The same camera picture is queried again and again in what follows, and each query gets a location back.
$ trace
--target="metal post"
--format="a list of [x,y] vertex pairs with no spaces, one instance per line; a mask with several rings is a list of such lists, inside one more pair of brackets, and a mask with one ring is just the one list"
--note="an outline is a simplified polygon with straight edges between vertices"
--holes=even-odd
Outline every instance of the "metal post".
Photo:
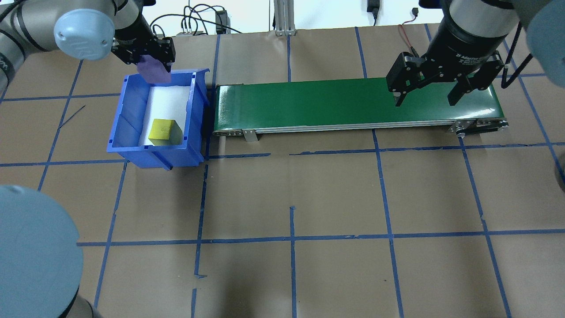
[[275,34],[277,36],[296,35],[294,28],[294,0],[275,1]]

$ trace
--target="yellow block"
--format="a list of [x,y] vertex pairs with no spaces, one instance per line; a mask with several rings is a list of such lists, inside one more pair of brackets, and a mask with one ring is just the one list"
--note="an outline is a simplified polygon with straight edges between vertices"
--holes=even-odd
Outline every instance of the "yellow block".
[[173,119],[153,119],[149,140],[156,146],[180,145],[182,130]]

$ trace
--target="blue bin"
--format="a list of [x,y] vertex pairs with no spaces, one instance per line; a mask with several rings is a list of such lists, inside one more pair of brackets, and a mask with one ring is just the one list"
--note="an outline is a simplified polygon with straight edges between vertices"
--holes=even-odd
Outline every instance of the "blue bin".
[[[200,153],[203,109],[210,105],[204,80],[208,71],[207,68],[172,71],[171,82],[165,84],[148,84],[140,74],[126,76],[106,150],[120,154],[140,168],[170,170],[172,167],[198,166],[204,161]],[[139,146],[150,88],[176,85],[190,86],[182,144]]]

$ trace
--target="purple object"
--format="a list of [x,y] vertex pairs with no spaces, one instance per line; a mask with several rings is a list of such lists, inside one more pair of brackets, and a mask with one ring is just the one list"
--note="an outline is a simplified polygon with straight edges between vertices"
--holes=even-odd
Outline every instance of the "purple object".
[[165,70],[163,63],[150,55],[140,56],[140,62],[137,64],[137,72],[141,74],[143,79],[149,84],[171,82],[171,73]]

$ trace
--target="conveyor belt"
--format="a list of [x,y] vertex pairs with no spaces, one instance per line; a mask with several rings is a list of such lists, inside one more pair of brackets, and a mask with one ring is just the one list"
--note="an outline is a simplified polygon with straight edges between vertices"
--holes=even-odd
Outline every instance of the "conveyor belt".
[[238,136],[454,123],[464,129],[505,119],[492,86],[466,94],[457,105],[450,106],[447,94],[453,85],[436,83],[413,91],[401,107],[394,106],[384,78],[223,85],[217,87],[214,134]]

